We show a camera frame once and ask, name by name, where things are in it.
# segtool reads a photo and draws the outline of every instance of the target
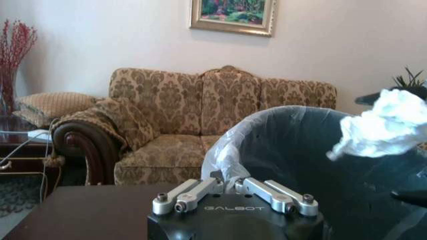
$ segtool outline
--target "glass vase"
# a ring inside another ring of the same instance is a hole
[[[17,69],[0,68],[0,116],[9,116],[16,110],[16,73]]]

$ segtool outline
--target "patterned rug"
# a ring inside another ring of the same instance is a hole
[[[0,239],[40,201],[40,175],[0,175]]]

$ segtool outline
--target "trash can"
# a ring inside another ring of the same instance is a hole
[[[248,116],[208,150],[201,178],[221,170],[227,190],[240,177],[275,180],[312,194],[333,240],[427,239],[427,208],[391,198],[427,189],[427,155],[417,148],[380,158],[325,153],[341,137],[347,113],[281,106]]]

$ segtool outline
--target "dark wooden table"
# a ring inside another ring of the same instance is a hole
[[[147,239],[147,215],[172,184],[61,186],[4,239]]]
[[[29,122],[16,116],[0,116],[0,130],[12,132],[26,132],[37,129]],[[25,134],[0,133],[0,158],[2,159],[13,149],[28,140]],[[45,141],[30,141],[12,156],[12,167],[0,170],[0,177],[5,175],[42,174],[46,143]],[[61,168],[45,168],[45,193],[50,193],[60,180]]]

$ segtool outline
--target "painting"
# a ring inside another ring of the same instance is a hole
[[[191,0],[189,27],[272,36],[276,0]]]

